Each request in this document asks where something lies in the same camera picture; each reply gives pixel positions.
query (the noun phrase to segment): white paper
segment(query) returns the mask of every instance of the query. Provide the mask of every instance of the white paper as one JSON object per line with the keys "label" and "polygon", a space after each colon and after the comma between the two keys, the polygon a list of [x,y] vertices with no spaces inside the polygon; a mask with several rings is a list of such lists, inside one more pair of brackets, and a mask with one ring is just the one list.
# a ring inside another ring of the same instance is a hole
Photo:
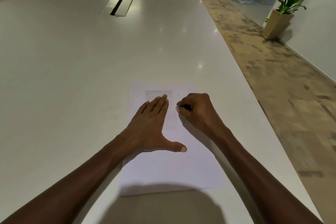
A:
{"label": "white paper", "polygon": [[123,162],[120,172],[120,195],[223,188],[221,166],[212,152],[204,146],[208,139],[203,135],[201,143],[191,135],[175,110],[176,103],[190,92],[196,90],[190,86],[132,86],[129,93],[129,120],[147,100],[167,94],[169,108],[162,133],[170,141],[183,143],[187,152],[160,150],[130,156]]}

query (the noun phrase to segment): forearm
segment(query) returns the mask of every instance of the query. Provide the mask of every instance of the forearm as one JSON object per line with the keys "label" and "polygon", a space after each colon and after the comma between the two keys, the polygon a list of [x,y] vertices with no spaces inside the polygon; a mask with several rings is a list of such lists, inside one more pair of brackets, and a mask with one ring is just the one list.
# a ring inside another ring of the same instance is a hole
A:
{"label": "forearm", "polygon": [[245,150],[228,128],[222,125],[211,129],[208,136],[240,176],[267,223],[322,223]]}
{"label": "forearm", "polygon": [[2,224],[72,223],[107,175],[132,153],[120,136],[87,162],[21,207]]}

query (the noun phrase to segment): tall square planter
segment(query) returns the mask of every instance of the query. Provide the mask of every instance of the tall square planter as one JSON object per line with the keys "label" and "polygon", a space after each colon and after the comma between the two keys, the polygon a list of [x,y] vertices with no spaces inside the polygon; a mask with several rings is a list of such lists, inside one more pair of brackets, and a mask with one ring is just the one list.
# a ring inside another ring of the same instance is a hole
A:
{"label": "tall square planter", "polygon": [[280,14],[277,10],[273,10],[262,36],[266,40],[274,40],[282,31],[284,31],[294,14]]}

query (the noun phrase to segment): human hand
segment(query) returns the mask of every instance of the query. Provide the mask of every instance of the human hand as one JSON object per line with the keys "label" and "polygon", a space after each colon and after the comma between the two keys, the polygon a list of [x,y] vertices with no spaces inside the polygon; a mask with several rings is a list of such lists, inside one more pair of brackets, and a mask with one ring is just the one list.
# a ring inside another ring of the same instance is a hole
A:
{"label": "human hand", "polygon": [[205,134],[225,127],[206,93],[188,94],[177,103],[176,110]]}
{"label": "human hand", "polygon": [[127,138],[127,144],[135,150],[186,152],[186,146],[179,142],[171,142],[162,134],[168,105],[166,94],[156,97],[152,102],[147,101],[120,135]]}

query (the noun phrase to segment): patterned carpet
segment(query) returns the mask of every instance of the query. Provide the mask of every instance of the patterned carpet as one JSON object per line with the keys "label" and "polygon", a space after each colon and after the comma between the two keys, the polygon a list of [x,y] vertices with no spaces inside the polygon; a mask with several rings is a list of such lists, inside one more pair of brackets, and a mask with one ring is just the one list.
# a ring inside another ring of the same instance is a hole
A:
{"label": "patterned carpet", "polygon": [[204,0],[326,224],[336,220],[336,86],[227,0]]}

